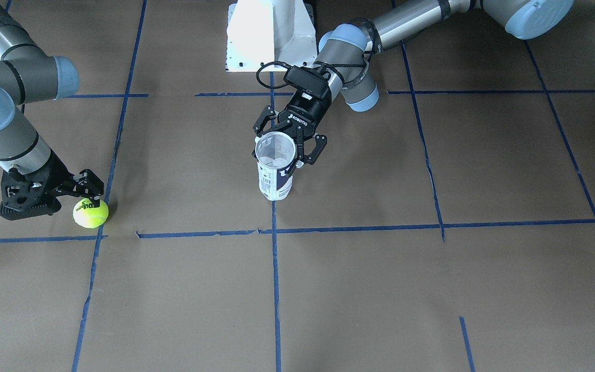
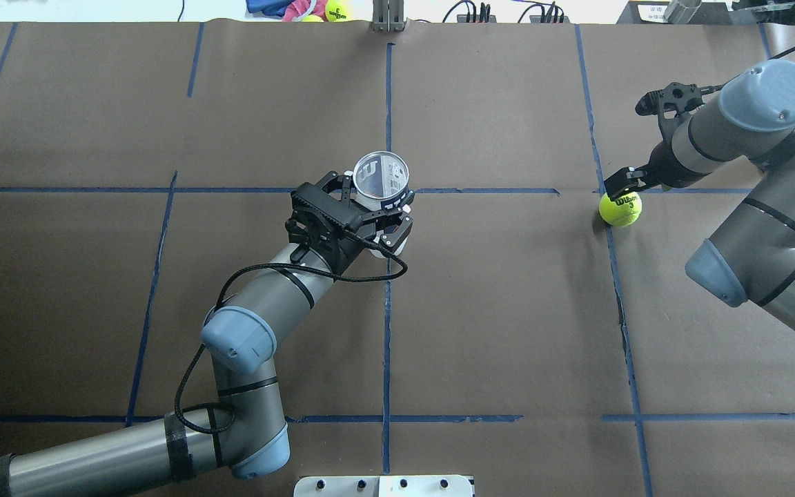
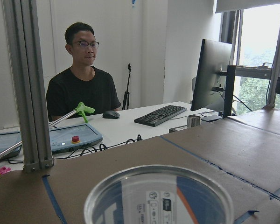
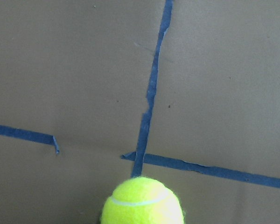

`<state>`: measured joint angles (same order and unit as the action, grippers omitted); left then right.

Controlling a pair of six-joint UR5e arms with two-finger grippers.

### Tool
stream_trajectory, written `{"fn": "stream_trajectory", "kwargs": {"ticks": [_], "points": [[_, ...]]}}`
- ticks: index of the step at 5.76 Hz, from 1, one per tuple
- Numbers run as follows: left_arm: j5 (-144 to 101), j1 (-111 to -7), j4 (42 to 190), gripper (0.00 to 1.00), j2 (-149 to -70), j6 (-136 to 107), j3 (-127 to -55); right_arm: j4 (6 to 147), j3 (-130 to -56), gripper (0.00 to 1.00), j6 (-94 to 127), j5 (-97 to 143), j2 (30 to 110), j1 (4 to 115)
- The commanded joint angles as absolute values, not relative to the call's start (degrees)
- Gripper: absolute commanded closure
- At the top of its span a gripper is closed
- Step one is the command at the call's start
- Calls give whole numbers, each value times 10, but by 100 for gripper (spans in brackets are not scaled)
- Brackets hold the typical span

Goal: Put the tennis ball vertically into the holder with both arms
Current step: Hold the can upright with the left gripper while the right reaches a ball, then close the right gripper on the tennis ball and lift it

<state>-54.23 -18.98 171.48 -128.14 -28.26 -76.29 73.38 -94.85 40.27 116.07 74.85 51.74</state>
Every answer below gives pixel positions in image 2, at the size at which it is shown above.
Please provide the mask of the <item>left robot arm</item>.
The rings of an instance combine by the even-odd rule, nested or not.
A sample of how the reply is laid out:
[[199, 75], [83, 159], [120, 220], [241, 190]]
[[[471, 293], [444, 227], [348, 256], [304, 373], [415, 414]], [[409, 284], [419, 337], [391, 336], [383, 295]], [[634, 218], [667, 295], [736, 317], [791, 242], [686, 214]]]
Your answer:
[[291, 457], [275, 353], [362, 251], [407, 264], [407, 173], [328, 172], [291, 191], [289, 243], [235, 271], [204, 318], [201, 346], [161, 418], [25, 455], [0, 456], [0, 496], [126, 496], [227, 467], [265, 477]]

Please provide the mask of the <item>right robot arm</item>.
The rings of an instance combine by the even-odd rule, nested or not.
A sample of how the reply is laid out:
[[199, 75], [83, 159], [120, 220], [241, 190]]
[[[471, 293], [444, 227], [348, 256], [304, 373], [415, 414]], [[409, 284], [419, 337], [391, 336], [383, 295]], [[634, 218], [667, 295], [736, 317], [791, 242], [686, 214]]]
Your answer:
[[635, 110], [657, 117], [662, 139], [644, 166], [605, 180], [608, 198], [688, 188], [747, 158], [763, 176], [685, 273], [729, 307], [753, 302], [795, 331], [795, 63], [760, 61], [714, 87], [671, 83]]

